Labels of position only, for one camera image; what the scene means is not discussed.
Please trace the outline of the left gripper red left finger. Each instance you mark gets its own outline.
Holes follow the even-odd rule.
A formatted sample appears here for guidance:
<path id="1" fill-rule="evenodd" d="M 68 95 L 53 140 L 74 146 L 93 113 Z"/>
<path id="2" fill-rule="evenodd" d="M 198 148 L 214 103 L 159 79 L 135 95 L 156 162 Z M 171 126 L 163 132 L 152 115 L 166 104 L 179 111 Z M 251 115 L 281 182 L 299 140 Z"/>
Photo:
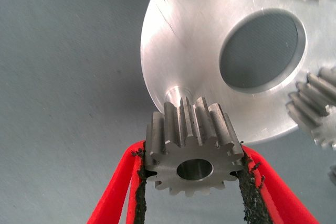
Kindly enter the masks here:
<path id="1" fill-rule="evenodd" d="M 129 146 L 87 223 L 119 223 L 129 194 L 126 223 L 144 223 L 146 212 L 145 141 Z"/>

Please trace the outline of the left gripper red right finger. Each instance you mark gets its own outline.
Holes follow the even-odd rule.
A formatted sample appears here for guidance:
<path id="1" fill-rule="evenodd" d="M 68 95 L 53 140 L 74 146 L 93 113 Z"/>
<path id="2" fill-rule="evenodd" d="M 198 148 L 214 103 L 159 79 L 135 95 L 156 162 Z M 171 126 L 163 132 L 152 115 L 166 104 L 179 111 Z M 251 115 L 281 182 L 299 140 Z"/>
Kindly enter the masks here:
<path id="1" fill-rule="evenodd" d="M 261 154 L 242 149 L 243 169 L 237 176 L 247 223 L 318 223 Z"/>

